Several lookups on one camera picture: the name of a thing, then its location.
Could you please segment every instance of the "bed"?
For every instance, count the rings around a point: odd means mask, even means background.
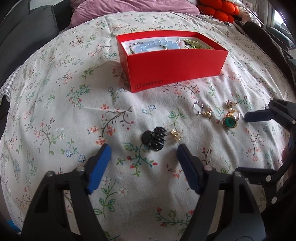
[[[226,48],[220,75],[130,93],[116,35],[160,29],[196,31]],[[112,158],[90,200],[106,236],[117,241],[178,240],[199,198],[178,163],[173,136],[153,152],[141,143],[144,131],[162,126],[181,132],[180,143],[219,172],[278,169],[289,133],[274,121],[246,123],[243,116],[264,109],[270,98],[296,101],[283,73],[235,27],[171,12],[120,12],[78,25],[36,51],[13,76],[0,174],[14,223],[22,228],[47,171],[70,172],[108,143]],[[241,113],[234,129],[221,124],[227,100],[238,102]],[[197,115],[195,101],[213,112],[211,121]],[[263,189],[251,189],[264,210]],[[65,205],[79,233],[69,192]]]

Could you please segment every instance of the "gold earring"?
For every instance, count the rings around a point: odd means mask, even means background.
[[[227,115],[223,118],[222,124],[226,128],[235,128],[237,126],[239,116],[240,116],[239,112],[231,107]]]
[[[176,131],[176,130],[172,129],[170,132],[174,136],[174,139],[175,139],[174,144],[176,144],[178,141],[180,141],[182,139],[181,133],[179,131]]]
[[[230,108],[232,108],[233,106],[238,105],[238,103],[237,103],[237,102],[232,102],[232,101],[230,101],[230,100],[227,100],[227,101],[226,101],[226,105],[227,105],[227,108],[230,109]]]
[[[198,111],[196,108],[195,108],[195,105],[198,105],[200,108],[201,108],[201,111]],[[209,120],[211,120],[211,116],[212,116],[212,112],[211,111],[204,111],[204,107],[203,107],[203,104],[202,102],[200,101],[196,101],[194,102],[193,104],[193,108],[195,109],[195,111],[197,112],[198,115],[203,115],[205,117],[208,117]]]

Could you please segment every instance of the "screw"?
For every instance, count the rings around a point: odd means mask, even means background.
[[[271,200],[271,203],[272,203],[272,204],[275,204],[276,201],[277,201],[277,198],[276,198],[276,197],[273,197],[272,200]]]
[[[240,172],[234,172],[234,174],[237,176],[237,177],[241,177],[242,174]]]
[[[85,168],[84,168],[84,166],[78,166],[78,167],[76,167],[75,170],[76,170],[77,172],[84,172]]]
[[[210,165],[204,166],[204,169],[209,172],[213,170],[213,168]]]
[[[54,175],[54,171],[48,171],[45,175],[47,177],[52,177]]]
[[[270,182],[270,181],[271,181],[271,175],[268,175],[268,176],[266,177],[266,181],[267,181],[267,182]]]

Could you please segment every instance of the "pink bead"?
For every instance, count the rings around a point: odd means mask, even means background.
[[[180,41],[178,43],[178,45],[180,46],[181,49],[185,48],[185,46],[186,46],[185,43],[184,43],[184,41]]]

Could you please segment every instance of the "red box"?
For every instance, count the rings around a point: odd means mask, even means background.
[[[195,37],[213,49],[174,49],[128,55],[122,42],[170,36]],[[219,44],[189,31],[157,30],[116,36],[120,62],[130,83],[138,92],[170,83],[219,75],[228,51]]]

